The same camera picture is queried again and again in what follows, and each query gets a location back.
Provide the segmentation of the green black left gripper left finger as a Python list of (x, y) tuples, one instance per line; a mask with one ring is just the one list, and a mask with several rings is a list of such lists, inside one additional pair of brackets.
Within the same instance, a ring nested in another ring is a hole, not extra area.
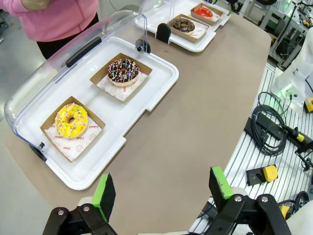
[(112, 176), (102, 175), (91, 202), (71, 211), (65, 207), (54, 208), (42, 235), (117, 235), (109, 224), (115, 196)]

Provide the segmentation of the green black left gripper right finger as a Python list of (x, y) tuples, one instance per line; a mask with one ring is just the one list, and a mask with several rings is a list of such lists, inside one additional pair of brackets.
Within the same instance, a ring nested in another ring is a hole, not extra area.
[(261, 194), (256, 199), (235, 194), (218, 166), (210, 168), (209, 189), (218, 214), (206, 235), (230, 235), (239, 224), (248, 225), (254, 235), (291, 235), (271, 194)]

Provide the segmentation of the chocolate nut donut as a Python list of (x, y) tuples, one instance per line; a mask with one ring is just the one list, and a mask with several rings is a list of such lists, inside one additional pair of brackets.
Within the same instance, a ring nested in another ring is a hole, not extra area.
[(172, 27), (184, 33), (191, 33), (195, 29), (194, 23), (186, 18), (174, 19)]

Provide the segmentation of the red glazed donut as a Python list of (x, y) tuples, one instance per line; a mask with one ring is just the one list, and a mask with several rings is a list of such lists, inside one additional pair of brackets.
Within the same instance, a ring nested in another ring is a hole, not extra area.
[(194, 8), (193, 12), (208, 19), (211, 19), (213, 17), (213, 13), (211, 12), (211, 10), (206, 7)]

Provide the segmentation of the yellow sprinkle donut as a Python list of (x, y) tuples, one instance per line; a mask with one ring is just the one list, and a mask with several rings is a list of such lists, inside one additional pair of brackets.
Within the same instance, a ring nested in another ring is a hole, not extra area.
[(82, 135), (89, 123), (87, 111), (76, 103), (70, 103), (62, 107), (55, 117), (57, 132), (67, 138), (73, 139)]

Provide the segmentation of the chocolate rainbow sprinkle donut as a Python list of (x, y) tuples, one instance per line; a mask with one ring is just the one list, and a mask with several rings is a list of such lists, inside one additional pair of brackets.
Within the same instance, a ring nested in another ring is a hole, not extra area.
[(125, 87), (133, 84), (139, 75), (139, 67), (131, 59), (119, 59), (108, 67), (108, 78), (115, 85)]

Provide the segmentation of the person in pink sweater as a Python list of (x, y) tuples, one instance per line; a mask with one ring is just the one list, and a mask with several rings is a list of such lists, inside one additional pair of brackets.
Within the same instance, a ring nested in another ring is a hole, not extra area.
[(46, 9), (30, 11), (21, 0), (0, 0), (0, 8), (19, 18), (31, 41), (47, 60), (80, 33), (99, 22), (98, 0), (50, 0)]

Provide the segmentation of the person right hand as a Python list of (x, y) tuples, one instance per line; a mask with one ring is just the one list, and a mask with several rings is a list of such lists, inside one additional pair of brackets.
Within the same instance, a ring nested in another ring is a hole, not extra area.
[(22, 5), (30, 11), (46, 9), (50, 0), (21, 0)]

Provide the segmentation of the yellow button on black plate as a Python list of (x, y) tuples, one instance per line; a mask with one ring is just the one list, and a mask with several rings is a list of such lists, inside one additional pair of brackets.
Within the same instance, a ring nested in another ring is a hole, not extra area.
[(276, 165), (250, 169), (246, 171), (247, 185), (253, 186), (262, 183), (270, 183), (278, 178)]

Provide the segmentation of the black device with yellow label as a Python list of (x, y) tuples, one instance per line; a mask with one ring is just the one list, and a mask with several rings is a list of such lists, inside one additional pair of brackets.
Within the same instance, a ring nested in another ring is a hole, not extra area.
[(313, 150), (313, 140), (298, 130), (298, 127), (294, 129), (285, 126), (287, 132), (287, 139), (293, 143), (296, 147), (296, 153), (301, 154), (308, 150)]

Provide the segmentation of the white tray with black hinge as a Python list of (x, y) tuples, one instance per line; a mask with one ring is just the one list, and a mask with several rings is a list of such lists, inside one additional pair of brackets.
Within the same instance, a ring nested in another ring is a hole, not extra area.
[[(216, 30), (220, 26), (224, 26), (225, 23), (229, 20), (231, 12), (217, 5), (213, 5), (211, 3), (205, 2), (204, 0), (176, 0), (175, 9), (174, 9), (174, 17), (176, 17), (179, 14), (184, 14), (186, 16), (194, 18), (191, 16), (190, 10), (200, 3), (215, 7), (218, 10), (223, 11), (223, 14), (222, 14), (221, 19), (218, 20), (217, 23), (214, 25), (209, 25), (203, 22), (209, 28), (208, 28), (206, 35), (202, 39), (200, 39), (197, 43), (194, 44), (192, 42), (187, 41), (186, 39), (183, 39), (175, 35), (174, 33), (172, 33), (169, 25), (165, 23), (161, 23), (157, 27), (156, 33), (152, 32), (155, 35), (155, 38), (167, 44), (174, 43), (191, 52), (202, 52), (215, 37)], [(136, 24), (138, 26), (146, 24), (147, 26), (147, 20), (145, 22), (137, 21)]]

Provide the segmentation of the clear plastic tray lid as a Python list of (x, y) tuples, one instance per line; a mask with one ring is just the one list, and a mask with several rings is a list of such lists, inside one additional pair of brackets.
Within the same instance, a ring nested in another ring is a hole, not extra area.
[(156, 33), (157, 27), (168, 24), (174, 17), (176, 0), (144, 0), (139, 8), (140, 13), (147, 19), (147, 29)]

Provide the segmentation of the slotted aluminium base plate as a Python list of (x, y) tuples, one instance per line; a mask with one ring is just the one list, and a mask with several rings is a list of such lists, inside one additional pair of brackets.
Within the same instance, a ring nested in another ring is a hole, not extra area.
[[(266, 63), (259, 92), (270, 92), (272, 80), (275, 77), (276, 67)], [(313, 114), (299, 115), (289, 108), (286, 115), (286, 124), (289, 127), (298, 127), (301, 132), (313, 138)], [(238, 144), (230, 158), (224, 174), (232, 187), (244, 188), (247, 194), (256, 198), (263, 193), (273, 195), (277, 202), (293, 199), (300, 191), (309, 191), (313, 169), (303, 172), (300, 158), (294, 153), (296, 146), (287, 141), (284, 152), (281, 155), (270, 157), (262, 154), (255, 146), (253, 139), (242, 132)], [(246, 171), (267, 165), (276, 165), (278, 179), (271, 183), (248, 186), (246, 184)], [(199, 217), (189, 229), (191, 232), (203, 234), (208, 228), (208, 219)]]

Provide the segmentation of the black metal bracket plate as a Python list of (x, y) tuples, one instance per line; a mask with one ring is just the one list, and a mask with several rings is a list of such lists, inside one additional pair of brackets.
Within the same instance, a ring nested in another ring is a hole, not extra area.
[(286, 140), (288, 139), (288, 134), (281, 125), (275, 123), (263, 113), (258, 115), (254, 128), (256, 133), (252, 130), (252, 119), (249, 117), (244, 131), (250, 135), (255, 142), (257, 142), (257, 138), (259, 138), (259, 145), (266, 143), (270, 136), (274, 137), (277, 141), (282, 141), (284, 138), (286, 138)]

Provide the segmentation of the aluminium frame equipment rack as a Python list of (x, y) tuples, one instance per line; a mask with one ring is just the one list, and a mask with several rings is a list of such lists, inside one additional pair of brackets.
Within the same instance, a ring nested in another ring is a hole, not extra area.
[(271, 0), (259, 27), (271, 39), (269, 56), (282, 70), (299, 54), (309, 28), (313, 27), (313, 0)]

